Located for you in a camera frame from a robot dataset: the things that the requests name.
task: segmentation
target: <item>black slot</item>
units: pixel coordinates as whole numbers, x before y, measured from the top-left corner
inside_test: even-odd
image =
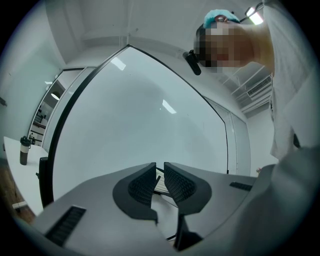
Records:
[[[85,212],[86,209],[72,206],[50,229],[45,237],[56,245],[62,247]]]
[[[250,191],[252,189],[251,185],[247,185],[239,182],[231,182],[230,186],[236,189],[245,190],[245,191]]]

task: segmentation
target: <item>person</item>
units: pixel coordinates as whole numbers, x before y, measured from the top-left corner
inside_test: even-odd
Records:
[[[241,24],[227,10],[212,10],[196,32],[194,53],[213,72],[250,62],[272,73],[269,101],[271,154],[282,159],[299,147],[320,145],[319,63],[297,22],[276,0],[264,1],[264,22]]]

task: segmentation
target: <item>white wall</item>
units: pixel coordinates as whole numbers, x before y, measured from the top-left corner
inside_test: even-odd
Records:
[[[180,58],[175,58],[158,51],[149,50],[147,48],[143,48],[143,46],[139,46],[139,48],[164,62],[171,69],[177,72],[181,77],[183,77],[187,82],[189,82],[203,96],[220,104],[227,110],[234,113],[244,122],[247,122],[246,116],[241,112],[238,103],[230,94],[230,91],[226,87],[224,87],[218,80],[216,80],[210,73],[202,71],[202,74],[197,76],[192,72],[187,62]],[[116,45],[92,47],[85,50],[77,58],[68,62],[66,66],[68,68],[97,66],[118,49],[119,47]]]
[[[270,154],[274,138],[274,124],[271,120],[268,104],[260,107],[248,116],[247,128],[249,132],[251,152],[250,176],[257,177],[257,168],[277,164],[278,159]]]
[[[3,137],[27,135],[33,116],[64,62],[48,23],[44,2],[37,4],[12,34],[0,60],[0,145]],[[0,150],[0,158],[5,158]]]

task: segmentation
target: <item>ceiling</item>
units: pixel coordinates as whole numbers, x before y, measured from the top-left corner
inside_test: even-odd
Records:
[[[184,51],[193,48],[195,31],[209,10],[226,9],[242,19],[248,7],[260,1],[46,0],[46,12],[66,63],[94,47],[122,48],[127,43],[182,58]],[[269,74],[265,67],[251,62],[211,75],[233,93],[243,108],[252,102],[245,92]]]

